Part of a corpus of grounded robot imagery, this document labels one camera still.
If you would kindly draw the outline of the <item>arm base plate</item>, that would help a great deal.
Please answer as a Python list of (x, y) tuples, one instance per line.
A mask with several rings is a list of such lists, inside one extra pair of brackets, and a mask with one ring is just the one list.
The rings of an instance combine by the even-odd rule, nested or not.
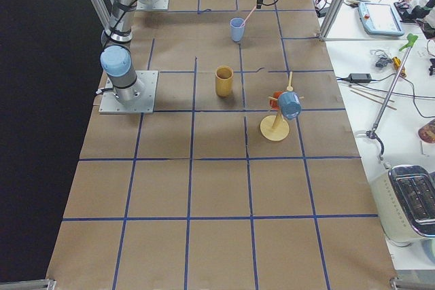
[(99, 106), (101, 114), (152, 114), (154, 112), (158, 71), (136, 71), (137, 81), (130, 88), (115, 88), (107, 78)]
[(169, 0), (138, 0), (137, 11), (157, 12), (167, 11)]

